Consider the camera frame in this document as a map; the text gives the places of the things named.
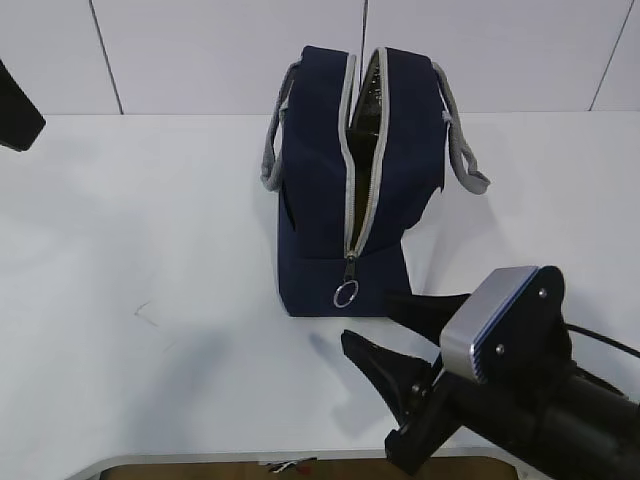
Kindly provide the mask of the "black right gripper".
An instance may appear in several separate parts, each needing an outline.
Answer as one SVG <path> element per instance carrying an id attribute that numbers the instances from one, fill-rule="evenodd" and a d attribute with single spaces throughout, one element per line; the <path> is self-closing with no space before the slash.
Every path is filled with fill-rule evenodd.
<path id="1" fill-rule="evenodd" d="M 434 345 L 449 320 L 471 296 L 413 295 L 389 292 L 388 318 Z M 549 351 L 519 378 L 477 384 L 434 364 L 379 346 L 344 330 L 344 355 L 364 374 L 398 422 L 385 440 L 388 459 L 414 474 L 461 427 L 491 441 L 537 470 L 561 473 L 561 455 L 551 449 L 546 422 L 551 398 L 566 377 L 567 352 Z"/>

